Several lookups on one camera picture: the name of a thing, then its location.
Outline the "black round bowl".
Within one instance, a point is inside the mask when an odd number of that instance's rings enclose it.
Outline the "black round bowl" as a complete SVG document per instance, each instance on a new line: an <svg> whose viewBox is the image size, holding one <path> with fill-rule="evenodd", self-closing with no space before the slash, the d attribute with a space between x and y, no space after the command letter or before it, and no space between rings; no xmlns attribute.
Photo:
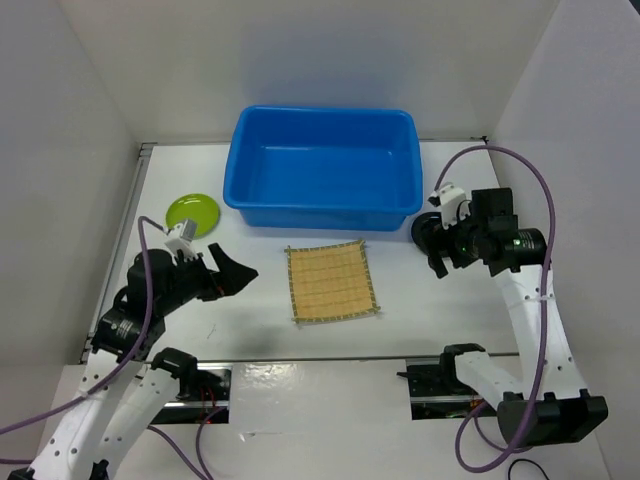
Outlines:
<svg viewBox="0 0 640 480"><path fill-rule="evenodd" d="M430 247L439 246L441 227L439 212L424 212L413 220L411 239L422 253L427 254Z"/></svg>

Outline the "green round plate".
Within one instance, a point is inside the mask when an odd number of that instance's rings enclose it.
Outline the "green round plate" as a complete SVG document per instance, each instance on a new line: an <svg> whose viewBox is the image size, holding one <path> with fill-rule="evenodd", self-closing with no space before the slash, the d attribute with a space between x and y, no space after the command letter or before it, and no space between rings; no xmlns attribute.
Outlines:
<svg viewBox="0 0 640 480"><path fill-rule="evenodd" d="M169 228L184 220L192 220L197 224L194 238L200 239L215 229L221 212L218 203L208 195L192 193L176 199L165 214L165 222Z"/></svg>

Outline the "woven bamboo placemat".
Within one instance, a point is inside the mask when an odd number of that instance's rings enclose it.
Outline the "woven bamboo placemat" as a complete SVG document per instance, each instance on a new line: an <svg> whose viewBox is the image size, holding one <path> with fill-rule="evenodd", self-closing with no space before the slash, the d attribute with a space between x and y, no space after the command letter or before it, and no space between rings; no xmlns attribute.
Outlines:
<svg viewBox="0 0 640 480"><path fill-rule="evenodd" d="M285 249L293 321L325 324L380 311L362 239Z"/></svg>

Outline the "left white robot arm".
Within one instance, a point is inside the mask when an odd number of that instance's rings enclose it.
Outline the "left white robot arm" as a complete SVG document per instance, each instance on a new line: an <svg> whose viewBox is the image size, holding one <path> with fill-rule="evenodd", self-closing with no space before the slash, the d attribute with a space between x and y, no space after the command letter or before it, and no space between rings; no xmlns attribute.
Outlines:
<svg viewBox="0 0 640 480"><path fill-rule="evenodd" d="M151 352L165 318L191 300L231 297L255 280L255 269L208 247L216 264L179 248L142 250L112 307L101 317L76 396L42 451L21 461L12 479L112 479L138 438L174 399L199 387L197 359L166 347Z"/></svg>

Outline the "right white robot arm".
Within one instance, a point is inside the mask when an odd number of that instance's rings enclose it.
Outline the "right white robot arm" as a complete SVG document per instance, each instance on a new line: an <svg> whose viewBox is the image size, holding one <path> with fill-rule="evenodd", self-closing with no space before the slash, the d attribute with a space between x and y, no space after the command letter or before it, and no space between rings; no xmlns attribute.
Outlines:
<svg viewBox="0 0 640 480"><path fill-rule="evenodd" d="M508 188L466 193L446 183L428 198L434 211L412 225L414 243L443 278L449 268L485 265L501 291L514 330L522 376L515 378L475 344L445 347L438 381L450 393L467 386L496 411L503 439L520 427L520 447L577 443L608 417L580 374L560 319L553 276L543 269L547 242L522 229Z"/></svg>

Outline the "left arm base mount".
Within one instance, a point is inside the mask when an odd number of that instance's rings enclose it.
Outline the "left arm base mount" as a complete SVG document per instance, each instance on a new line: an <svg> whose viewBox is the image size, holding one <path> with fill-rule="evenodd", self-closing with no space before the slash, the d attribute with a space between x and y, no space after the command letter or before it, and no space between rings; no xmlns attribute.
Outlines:
<svg viewBox="0 0 640 480"><path fill-rule="evenodd" d="M169 401L152 420L152 425L190 425L207 420L210 424L229 421L232 365L205 362L198 366L195 386L189 394L180 394Z"/></svg>

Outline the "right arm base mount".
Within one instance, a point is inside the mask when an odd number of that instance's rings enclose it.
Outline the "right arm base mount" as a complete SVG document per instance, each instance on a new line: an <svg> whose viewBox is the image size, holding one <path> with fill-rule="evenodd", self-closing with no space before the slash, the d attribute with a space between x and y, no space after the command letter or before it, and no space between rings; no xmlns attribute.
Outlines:
<svg viewBox="0 0 640 480"><path fill-rule="evenodd" d="M413 420L464 419L483 400L447 379L436 357L408 359L396 376L406 384Z"/></svg>

